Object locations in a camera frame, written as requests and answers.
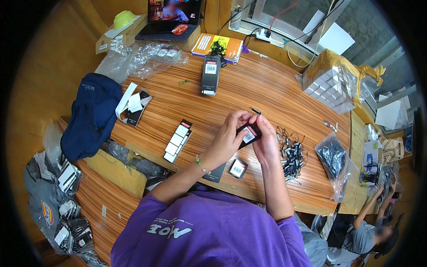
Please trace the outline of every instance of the red logo label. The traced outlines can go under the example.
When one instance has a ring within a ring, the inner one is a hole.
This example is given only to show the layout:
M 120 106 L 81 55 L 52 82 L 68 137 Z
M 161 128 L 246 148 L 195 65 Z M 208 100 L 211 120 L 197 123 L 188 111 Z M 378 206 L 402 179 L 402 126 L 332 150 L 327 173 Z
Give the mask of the red logo label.
M 182 125 L 184 125 L 185 127 L 189 128 L 190 126 L 188 124 L 186 124 L 185 122 L 181 122 Z
M 252 129 L 252 127 L 248 126 L 248 129 L 251 130 L 252 134 L 257 136 L 257 133 L 255 133 L 254 129 Z

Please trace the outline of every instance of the stack of white boxes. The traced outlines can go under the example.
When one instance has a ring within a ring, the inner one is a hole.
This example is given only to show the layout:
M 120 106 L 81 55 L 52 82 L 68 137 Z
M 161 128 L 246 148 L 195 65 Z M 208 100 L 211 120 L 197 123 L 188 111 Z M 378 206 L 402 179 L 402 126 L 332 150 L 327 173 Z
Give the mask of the stack of white boxes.
M 328 71 L 320 70 L 313 78 L 308 78 L 307 73 L 310 69 L 311 66 L 302 74 L 304 93 L 322 102 L 338 114 L 356 108 L 350 94 L 352 89 L 348 81 L 341 82 L 339 79 L 339 67 L 332 67 Z

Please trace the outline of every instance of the navy blue bag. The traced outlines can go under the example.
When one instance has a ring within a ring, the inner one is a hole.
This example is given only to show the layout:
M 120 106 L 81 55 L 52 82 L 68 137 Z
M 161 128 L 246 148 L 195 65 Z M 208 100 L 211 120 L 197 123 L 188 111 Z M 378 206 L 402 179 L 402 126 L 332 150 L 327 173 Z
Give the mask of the navy blue bag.
M 111 134 L 122 95 L 122 87 L 107 76 L 88 73 L 82 79 L 61 138 L 62 153 L 69 161 L 97 153 Z

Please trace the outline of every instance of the black cable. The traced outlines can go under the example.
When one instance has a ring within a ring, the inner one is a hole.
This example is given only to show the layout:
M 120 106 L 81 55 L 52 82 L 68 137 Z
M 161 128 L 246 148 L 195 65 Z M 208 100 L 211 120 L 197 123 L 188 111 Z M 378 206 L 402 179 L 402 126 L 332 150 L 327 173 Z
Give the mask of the black cable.
M 205 29 L 205 33 L 208 33 L 206 30 L 206 6 L 208 5 L 208 0 L 205 1 L 205 8 L 203 10 L 203 28 Z
M 224 25 L 219 29 L 219 32 L 217 33 L 219 35 L 219 33 L 221 32 L 221 30 L 224 28 L 224 26 L 231 21 L 234 17 L 236 17 L 240 12 L 242 12 L 243 10 L 245 10 L 246 8 L 248 8 L 255 0 L 252 0 L 252 2 L 250 2 L 247 6 L 245 6 L 242 10 L 240 10 L 239 12 L 237 12 L 234 16 L 232 16 L 228 21 L 226 21 L 224 23 Z
M 254 29 L 250 34 L 246 35 L 245 40 L 243 40 L 243 44 L 245 44 L 246 38 L 249 36 L 249 41 L 248 41 L 248 44 L 246 46 L 249 45 L 249 42 L 251 41 L 251 36 L 252 36 L 252 34 L 254 34 L 254 31 L 256 31 L 257 29 L 264 29 L 264 28 L 263 27 L 258 27 L 256 29 Z
M 320 21 L 314 28 L 313 28 L 313 30 L 311 30 L 311 31 L 309 31 L 309 32 L 307 32 L 306 34 L 304 34 L 304 35 L 301 35 L 300 37 L 298 37 L 298 38 L 296 38 L 296 39 L 293 39 L 293 40 L 288 40 L 288 41 L 286 41 L 285 43 L 289 43 L 289 42 L 293 42 L 293 41 L 296 41 L 296 40 L 298 40 L 299 38 L 301 38 L 301 37 L 304 37 L 304 36 L 306 36 L 307 34 L 309 34 L 310 32 L 312 32 L 312 31 L 314 31 L 316 28 L 317 28 L 317 26 L 319 26 L 323 21 L 325 21 L 337 8 L 339 8 L 339 6 L 340 5 L 342 5 L 342 3 L 344 3 L 344 1 L 342 1 L 337 7 L 335 7 L 331 12 L 329 12 L 329 15 L 328 16 L 326 16 L 322 21 Z

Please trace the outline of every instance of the person's left hand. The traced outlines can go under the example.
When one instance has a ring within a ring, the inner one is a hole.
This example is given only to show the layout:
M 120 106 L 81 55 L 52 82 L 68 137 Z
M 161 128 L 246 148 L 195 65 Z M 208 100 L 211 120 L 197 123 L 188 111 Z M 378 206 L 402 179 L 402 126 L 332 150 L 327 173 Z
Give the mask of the person's left hand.
M 247 130 L 239 132 L 236 136 L 236 129 L 239 128 L 239 121 L 244 121 L 249 112 L 239 110 L 228 114 L 224 125 L 215 136 L 211 145 L 200 155 L 201 166 L 206 171 L 212 171 L 221 164 L 227 162 L 239 149 Z

